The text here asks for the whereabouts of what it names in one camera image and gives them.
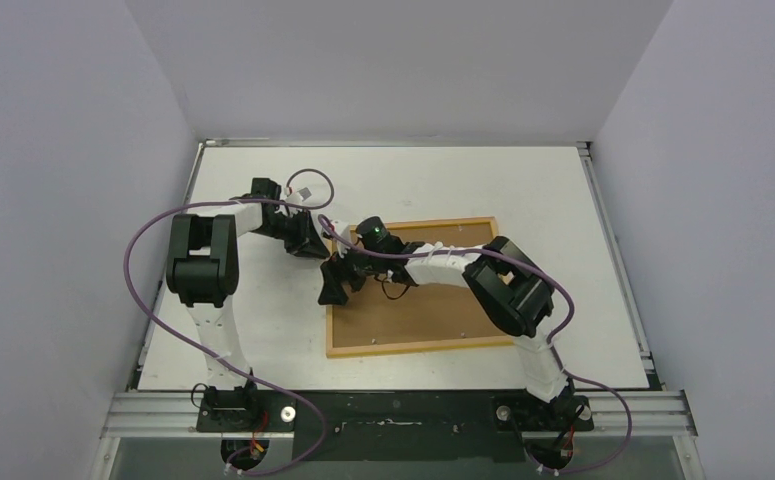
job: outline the glass panel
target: glass panel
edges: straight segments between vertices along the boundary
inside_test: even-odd
[[[619,445],[620,438],[576,437],[576,456],[571,466],[586,465],[604,458]],[[116,455],[111,480],[149,478],[230,480],[222,474],[223,462],[218,439],[123,439]],[[260,468],[290,459],[292,440],[273,440]],[[533,464],[493,463],[475,458],[449,462],[303,462],[273,475],[277,479],[342,478],[381,480],[395,478],[535,478]],[[684,475],[672,437],[634,437],[628,449],[600,469],[571,475],[577,479],[649,478],[679,480]]]

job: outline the white wall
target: white wall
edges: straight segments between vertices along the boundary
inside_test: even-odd
[[[201,137],[593,138],[671,0],[127,0]]]
[[[122,2],[0,1],[0,478],[88,474],[144,326],[122,251],[182,199],[194,153]]]
[[[775,478],[775,1],[676,0],[593,152],[706,473]]]

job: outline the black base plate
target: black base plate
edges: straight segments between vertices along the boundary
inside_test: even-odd
[[[207,400],[202,398],[199,409],[196,431],[205,433],[226,432],[250,432],[257,428],[261,422],[261,415],[250,418],[242,409],[237,408],[239,397],[233,391],[219,390],[220,404],[225,408],[209,409]],[[296,401],[283,393],[271,390],[257,390],[253,393],[260,405],[259,410],[266,411],[269,422],[264,428],[265,432],[291,432],[295,422],[281,420],[281,409],[284,407],[296,407]]]
[[[487,457],[494,462],[524,462],[522,443],[512,426],[500,429],[495,407],[506,402],[523,409],[534,405],[528,399],[539,402],[524,390],[299,393],[319,407],[329,423],[323,445],[307,457],[312,461]],[[293,456],[313,445],[321,431],[316,415],[299,409]]]
[[[581,402],[589,406],[587,397],[574,396],[572,402]],[[496,409],[500,406],[507,406],[511,410],[512,419],[502,421],[496,418]],[[513,432],[514,422],[521,432],[560,432],[569,428],[569,414],[555,414],[549,404],[544,403],[525,392],[519,394],[496,395],[491,404],[493,418],[496,418],[496,428],[500,432]],[[581,420],[577,418],[573,423],[577,432],[587,432],[593,430],[593,419]]]

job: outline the black cable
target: black cable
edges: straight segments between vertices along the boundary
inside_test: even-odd
[[[579,406],[579,407],[576,409],[576,411],[575,411],[575,415],[574,415],[574,416],[572,417],[572,419],[570,420],[570,423],[569,423],[569,425],[567,425],[567,427],[566,427],[566,428],[564,428],[564,431],[562,431],[562,432],[561,432],[561,434],[560,434],[560,435],[558,435],[558,438],[556,438],[556,439],[555,439],[555,441],[554,441],[554,442],[552,442],[552,449],[553,449],[553,450],[558,450],[558,442],[560,442],[561,440],[563,440],[563,439],[564,439],[564,436],[565,436],[565,435],[567,434],[567,432],[569,432],[569,431],[570,431],[570,429],[571,429],[571,428],[572,428],[572,427],[575,425],[575,421],[576,421],[576,420],[578,420],[578,416],[579,416],[579,415],[581,415],[581,412],[583,412],[583,411],[584,411],[584,405],[580,405],[580,406]]]
[[[207,390],[207,388],[208,388],[207,384],[204,384],[204,383],[197,383],[197,384],[193,385],[193,389],[190,390],[190,403],[192,403],[194,407],[196,407],[199,410],[201,410],[201,405],[196,405],[196,401],[193,399],[193,397],[196,394],[196,389],[199,388],[199,385],[203,386],[205,390]]]
[[[526,455],[533,458],[534,461],[540,463],[541,465],[546,466],[547,468],[551,468],[547,465],[546,462],[548,462],[549,458],[556,458],[558,457],[562,450],[555,449],[555,443],[558,442],[558,440],[555,440],[555,442],[552,444],[552,448],[544,447],[543,445],[540,445],[536,442],[532,442],[531,440],[527,440],[525,438],[522,438],[522,432],[520,432],[519,426],[517,425],[516,419],[514,418],[515,415],[511,415],[511,426],[514,428],[514,435],[517,437],[517,441],[522,445],[523,450],[525,451]]]
[[[379,280],[381,282],[381,291],[384,292],[384,296],[389,298],[390,300],[398,300],[405,296],[406,293],[408,293],[408,290],[410,290],[410,285],[405,285],[405,289],[402,290],[402,293],[399,294],[398,297],[391,297],[389,293],[387,293],[387,287],[384,286],[385,283],[387,283],[387,280]]]

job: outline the red wire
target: red wire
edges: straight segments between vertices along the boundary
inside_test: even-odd
[[[570,438],[567,440],[567,443],[565,443],[565,444],[564,444],[564,446],[563,446],[563,447],[561,447],[561,450],[563,450],[563,449],[567,448],[567,445],[569,445],[569,444],[571,444],[571,443],[572,443],[572,439],[573,439],[573,437],[575,437],[575,425],[573,425],[572,427],[570,427]]]
[[[263,412],[263,421],[261,422],[260,426],[257,427],[257,429],[252,432],[252,443],[249,448],[249,453],[254,453],[255,445],[257,444],[257,441],[254,438],[255,434],[262,432],[263,429],[266,428],[266,425],[268,423],[269,423],[269,414],[266,412]]]

